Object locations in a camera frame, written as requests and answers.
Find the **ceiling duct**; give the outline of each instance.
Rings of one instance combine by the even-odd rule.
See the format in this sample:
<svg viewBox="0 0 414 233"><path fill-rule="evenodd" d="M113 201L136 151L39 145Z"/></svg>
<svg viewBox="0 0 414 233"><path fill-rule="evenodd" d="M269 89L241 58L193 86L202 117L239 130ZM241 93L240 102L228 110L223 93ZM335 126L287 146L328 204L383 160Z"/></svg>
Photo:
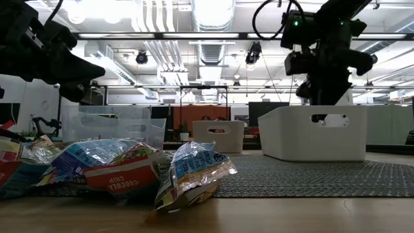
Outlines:
<svg viewBox="0 0 414 233"><path fill-rule="evenodd" d="M193 15L193 26L197 32L229 32L232 29L235 0L191 0ZM199 75L203 83L219 83L221 67L217 66L223 62L226 45L197 45L199 62L207 67L199 68ZM203 90L204 100L213 101L217 90Z"/></svg>
<svg viewBox="0 0 414 233"><path fill-rule="evenodd" d="M106 47L106 55L103 55L98 51L98 54L101 56L101 59L106 61L107 66L114 72L119 78L123 78L128 81L131 85L140 85L137 83L136 78L131 74L125 67L119 64L114 59L114 51L109 46ZM147 100L158 100L160 95L156 91L151 91L149 89L138 88L138 90L145 96Z"/></svg>
<svg viewBox="0 0 414 233"><path fill-rule="evenodd" d="M191 0L193 25L197 32L228 32L231 30L235 0ZM224 57L225 45L198 45L205 65L218 65Z"/></svg>
<svg viewBox="0 0 414 233"><path fill-rule="evenodd" d="M414 21L412 19L412 16L409 17L409 18L411 20L410 22L406 23L405 26L403 26L403 27L401 27L397 30L393 30L392 32L394 32L394 33L413 33L414 32ZM371 44L371 45L365 44L365 45L359 46L357 48L357 50L359 50L361 52L366 52L366 53L372 55L372 54L374 54L374 53L376 53L376 52L378 52L378 51L380 51L380 50L382 50L382 49L384 49L384 48L386 48L386 47L388 47L388 46L390 46L390 45L392 45L396 42L397 41L378 41L378 42L375 42L374 44Z"/></svg>

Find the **desk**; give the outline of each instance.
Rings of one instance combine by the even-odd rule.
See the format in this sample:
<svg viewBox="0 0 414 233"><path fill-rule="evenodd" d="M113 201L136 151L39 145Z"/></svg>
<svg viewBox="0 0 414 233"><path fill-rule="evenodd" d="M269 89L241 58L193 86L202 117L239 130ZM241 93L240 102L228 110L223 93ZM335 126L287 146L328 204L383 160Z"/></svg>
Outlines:
<svg viewBox="0 0 414 233"><path fill-rule="evenodd" d="M414 164L410 156L367 158ZM145 223L151 209L104 200L27 197L0 201L0 227L2 233L414 232L414 200L404 198L210 199Z"/></svg>

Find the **camera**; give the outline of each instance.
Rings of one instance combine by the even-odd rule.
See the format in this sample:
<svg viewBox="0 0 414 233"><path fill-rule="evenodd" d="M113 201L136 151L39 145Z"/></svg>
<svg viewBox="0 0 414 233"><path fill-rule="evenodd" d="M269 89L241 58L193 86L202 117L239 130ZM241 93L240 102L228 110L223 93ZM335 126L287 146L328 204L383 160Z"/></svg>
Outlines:
<svg viewBox="0 0 414 233"><path fill-rule="evenodd" d="M136 56L135 61L140 65L146 64L148 62L147 51L145 50L138 51L138 56Z"/></svg>
<svg viewBox="0 0 414 233"><path fill-rule="evenodd" d="M260 54L261 54L260 42L255 41L255 42L253 42L253 45L251 46L251 48L248 51L248 54L246 56L246 64L247 65L254 65L258 61L258 59L260 58Z"/></svg>

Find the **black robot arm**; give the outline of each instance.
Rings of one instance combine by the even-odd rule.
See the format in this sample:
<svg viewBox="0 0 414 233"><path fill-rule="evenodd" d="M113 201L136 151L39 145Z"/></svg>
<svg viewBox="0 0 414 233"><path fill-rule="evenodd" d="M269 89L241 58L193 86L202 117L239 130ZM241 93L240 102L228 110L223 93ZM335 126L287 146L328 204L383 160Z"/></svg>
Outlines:
<svg viewBox="0 0 414 233"><path fill-rule="evenodd" d="M372 69L374 59L369 54L350 49L352 37L359 36L367 26L353 18L370 2L330 0L316 13L291 10L283 15L281 47L302 48L287 56L286 74L307 74L296 94L308 98L311 105L334 105L339 101L352 85L348 82L348 67L356 68L359 76ZM314 120L324 118L321 115Z"/></svg>
<svg viewBox="0 0 414 233"><path fill-rule="evenodd" d="M26 82L58 83L60 95L79 102L91 80L103 76L105 69L70 52L76 38L67 27L51 20L62 1L42 25L39 13L26 0L0 0L0 74L19 76Z"/></svg>

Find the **monitor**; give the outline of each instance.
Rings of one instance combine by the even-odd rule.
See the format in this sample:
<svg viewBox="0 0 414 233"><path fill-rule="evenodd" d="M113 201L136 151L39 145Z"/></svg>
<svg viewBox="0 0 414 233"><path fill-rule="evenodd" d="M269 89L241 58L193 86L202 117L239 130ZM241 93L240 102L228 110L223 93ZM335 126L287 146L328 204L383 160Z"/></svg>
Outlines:
<svg viewBox="0 0 414 233"><path fill-rule="evenodd" d="M259 122L257 119L271 110L277 109L278 107L287 107L289 102L249 102L248 103L248 115L249 115L249 126L258 127Z"/></svg>

